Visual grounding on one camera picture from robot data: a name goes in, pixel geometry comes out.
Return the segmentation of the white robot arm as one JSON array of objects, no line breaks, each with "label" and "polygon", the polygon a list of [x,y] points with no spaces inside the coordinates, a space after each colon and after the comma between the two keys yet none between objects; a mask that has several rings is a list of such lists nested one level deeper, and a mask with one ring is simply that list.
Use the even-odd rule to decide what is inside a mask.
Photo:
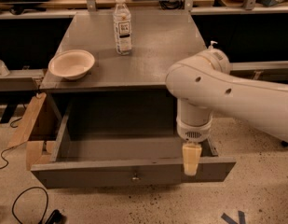
[{"label": "white robot arm", "polygon": [[288,85],[230,75],[220,49],[209,47],[172,65],[165,77],[177,98],[177,132],[186,175],[197,173],[201,143],[209,137],[213,112],[247,121],[288,143]]}]

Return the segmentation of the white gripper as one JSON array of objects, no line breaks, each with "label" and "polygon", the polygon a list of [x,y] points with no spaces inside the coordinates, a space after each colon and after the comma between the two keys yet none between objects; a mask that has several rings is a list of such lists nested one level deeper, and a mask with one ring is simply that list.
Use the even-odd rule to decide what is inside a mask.
[{"label": "white gripper", "polygon": [[187,101],[177,100],[177,133],[179,136],[194,143],[183,143],[183,166],[186,175],[197,173],[202,152],[200,142],[210,135],[213,112],[209,108],[192,105]]}]

